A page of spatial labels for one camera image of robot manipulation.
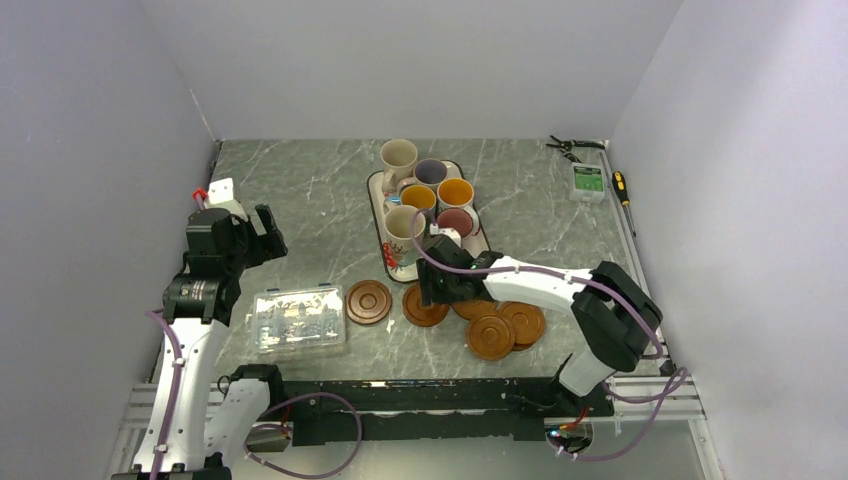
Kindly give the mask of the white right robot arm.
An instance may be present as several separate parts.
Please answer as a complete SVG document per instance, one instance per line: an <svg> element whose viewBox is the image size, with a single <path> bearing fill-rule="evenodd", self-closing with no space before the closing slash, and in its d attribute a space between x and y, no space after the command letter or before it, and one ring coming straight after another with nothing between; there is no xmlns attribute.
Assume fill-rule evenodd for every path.
<svg viewBox="0 0 848 480"><path fill-rule="evenodd" d="M520 302L571 312L585 348L560 366L551 388L557 411L574 415L590 393L617 372L631 372L653 348L663 353L657 330L662 312L618 264L561 269L519 261L500 252L472 256L445 234L414 244L426 304L470 300Z"/></svg>

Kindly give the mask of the clear plastic parts box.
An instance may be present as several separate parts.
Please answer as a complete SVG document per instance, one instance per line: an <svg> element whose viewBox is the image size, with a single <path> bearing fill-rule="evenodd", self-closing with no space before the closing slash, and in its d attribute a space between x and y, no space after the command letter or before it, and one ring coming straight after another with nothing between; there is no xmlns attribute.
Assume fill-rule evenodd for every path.
<svg viewBox="0 0 848 480"><path fill-rule="evenodd" d="M258 293L251 325L253 346L260 354L293 357L341 352L347 340L343 288L321 284Z"/></svg>

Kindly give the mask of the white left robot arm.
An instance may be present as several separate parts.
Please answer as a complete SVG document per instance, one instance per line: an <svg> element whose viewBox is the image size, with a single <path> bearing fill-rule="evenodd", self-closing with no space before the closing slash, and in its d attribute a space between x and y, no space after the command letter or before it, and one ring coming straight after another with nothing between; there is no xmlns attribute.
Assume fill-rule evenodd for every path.
<svg viewBox="0 0 848 480"><path fill-rule="evenodd" d="M122 479L229 479L230 465L253 423L287 406L278 367L241 366L222 406L208 412L214 366L229 334L245 270L287 255L266 204L255 208L265 230L225 207L192 213L179 272L150 312L163 331L163 358L153 410L141 446Z"/></svg>

